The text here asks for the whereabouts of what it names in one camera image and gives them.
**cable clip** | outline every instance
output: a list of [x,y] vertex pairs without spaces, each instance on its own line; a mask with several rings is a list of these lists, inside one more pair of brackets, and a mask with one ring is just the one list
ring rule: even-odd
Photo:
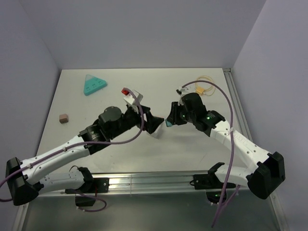
[[229,136],[229,135],[230,135],[230,133],[231,133],[231,132],[233,132],[233,130],[234,130],[234,128],[233,128],[233,127],[232,127],[232,128],[230,128],[229,132],[227,133],[227,136]]
[[186,94],[189,93],[189,92],[188,92],[188,88],[187,88],[187,87],[184,87],[184,88],[179,87],[179,88],[177,89],[177,93],[178,93],[178,95],[180,96],[178,105],[179,105],[179,106],[180,106],[180,105],[183,105],[182,97],[183,97],[184,95],[186,95]]

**black bracket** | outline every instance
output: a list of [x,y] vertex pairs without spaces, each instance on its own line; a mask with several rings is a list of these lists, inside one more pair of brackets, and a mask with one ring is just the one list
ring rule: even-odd
[[92,207],[95,201],[96,201],[95,199],[84,197],[84,196],[75,197],[75,205],[77,207]]
[[[211,167],[207,174],[196,174],[193,175],[193,180],[190,182],[191,186],[194,186],[194,189],[221,189],[223,182],[220,182],[215,175],[217,169],[224,165],[225,163],[219,162]],[[233,183],[227,183],[227,189],[233,189],[236,185]]]
[[[82,193],[107,193],[109,188],[109,178],[93,178],[93,183],[86,192]],[[71,189],[65,190],[66,194],[75,194]]]
[[268,198],[285,180],[283,156],[278,152],[268,156],[264,163],[258,163],[258,168],[253,174],[246,177],[250,191],[261,199]]
[[[221,191],[219,191],[219,192],[206,192],[206,197],[207,197],[208,201],[213,203],[213,204],[218,204],[218,202],[220,200],[220,196],[221,196]],[[222,202],[224,203],[226,200],[227,200],[227,192],[225,192],[225,194],[222,198]]]

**teal triangular block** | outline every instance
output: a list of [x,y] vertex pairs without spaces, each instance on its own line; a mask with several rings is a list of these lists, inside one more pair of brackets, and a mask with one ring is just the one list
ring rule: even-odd
[[86,75],[85,87],[83,93],[85,95],[90,95],[96,92],[99,89],[102,89],[107,86],[107,82],[101,78],[97,78],[92,75]]

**red object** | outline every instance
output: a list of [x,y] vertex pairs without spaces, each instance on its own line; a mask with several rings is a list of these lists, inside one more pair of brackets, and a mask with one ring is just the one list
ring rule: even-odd
[[122,93],[125,94],[125,95],[128,95],[129,94],[129,91],[128,90],[124,90],[124,88],[122,89]]

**black mount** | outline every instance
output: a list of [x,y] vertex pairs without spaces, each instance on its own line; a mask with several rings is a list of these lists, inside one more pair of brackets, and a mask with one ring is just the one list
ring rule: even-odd
[[[218,204],[221,196],[221,191],[219,192],[206,192],[206,197],[209,202]],[[225,192],[223,198],[222,198],[222,203],[224,203],[227,200],[227,192]]]
[[[109,188],[109,178],[103,178],[103,177],[99,177],[99,178],[94,178],[93,182],[90,186],[90,188],[88,188],[86,191],[81,191],[80,188],[77,190],[81,193],[107,193],[108,192],[108,188]],[[65,190],[66,194],[75,194],[75,192],[73,190],[70,189],[66,189]],[[84,196],[76,196],[75,197],[75,205],[77,207],[91,207],[95,204],[95,199],[93,198],[88,198],[88,197],[84,197]]]
[[[215,175],[217,169],[224,165],[225,163],[219,162],[211,167],[207,174],[196,174],[193,175],[193,180],[190,182],[191,186],[194,186],[194,189],[222,189],[223,183],[220,182]],[[227,189],[233,189],[236,185],[233,183],[227,183]]]
[[[5,176],[7,177],[19,170],[21,164],[22,162],[16,157],[10,159],[6,163]],[[39,182],[31,185],[26,179],[27,175],[24,176],[20,172],[7,181],[14,205],[23,205],[34,200],[39,195],[40,189],[43,188],[43,185]]]
[[278,152],[268,156],[264,163],[257,164],[258,168],[253,174],[246,177],[250,191],[261,199],[268,198],[285,180],[283,156]]

